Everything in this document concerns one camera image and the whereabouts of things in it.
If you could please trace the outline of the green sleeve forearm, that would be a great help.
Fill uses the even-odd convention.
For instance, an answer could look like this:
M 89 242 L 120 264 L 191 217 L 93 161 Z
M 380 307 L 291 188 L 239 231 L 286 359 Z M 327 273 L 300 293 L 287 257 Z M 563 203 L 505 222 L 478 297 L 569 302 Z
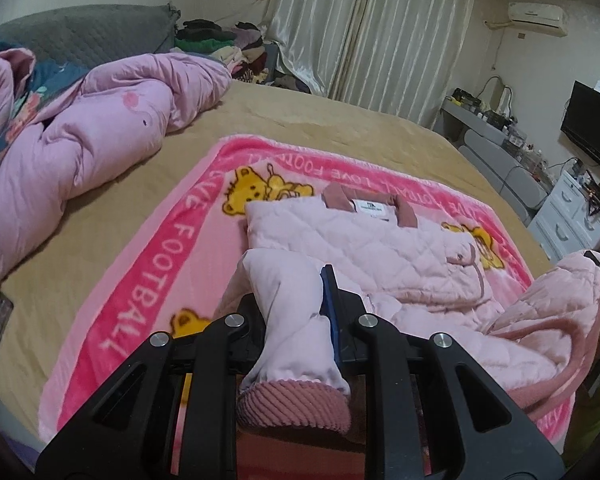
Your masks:
M 590 396 L 585 390 L 577 393 L 576 404 L 562 452 L 562 459 L 571 467 L 591 447 L 600 434 L 600 385 Z

